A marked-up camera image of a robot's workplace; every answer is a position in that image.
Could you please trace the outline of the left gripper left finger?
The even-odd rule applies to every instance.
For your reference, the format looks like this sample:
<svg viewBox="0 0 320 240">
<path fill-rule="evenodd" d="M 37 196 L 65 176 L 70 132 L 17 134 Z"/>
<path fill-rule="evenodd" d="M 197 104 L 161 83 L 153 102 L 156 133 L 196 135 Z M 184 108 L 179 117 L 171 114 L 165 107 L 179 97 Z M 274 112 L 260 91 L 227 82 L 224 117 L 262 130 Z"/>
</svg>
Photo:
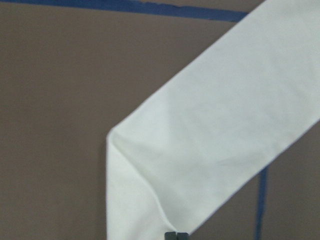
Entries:
<svg viewBox="0 0 320 240">
<path fill-rule="evenodd" d="M 177 240 L 176 232 L 166 232 L 164 234 L 164 240 Z"/>
</svg>

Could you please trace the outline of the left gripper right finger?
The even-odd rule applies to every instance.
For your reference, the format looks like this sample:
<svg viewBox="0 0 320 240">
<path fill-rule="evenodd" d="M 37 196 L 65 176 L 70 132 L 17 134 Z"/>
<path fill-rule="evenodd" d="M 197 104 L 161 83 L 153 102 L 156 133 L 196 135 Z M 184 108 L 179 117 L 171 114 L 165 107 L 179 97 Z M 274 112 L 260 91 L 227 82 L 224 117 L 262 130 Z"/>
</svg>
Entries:
<svg viewBox="0 0 320 240">
<path fill-rule="evenodd" d="M 187 232 L 178 232 L 177 240 L 189 240 L 189 234 Z"/>
</svg>

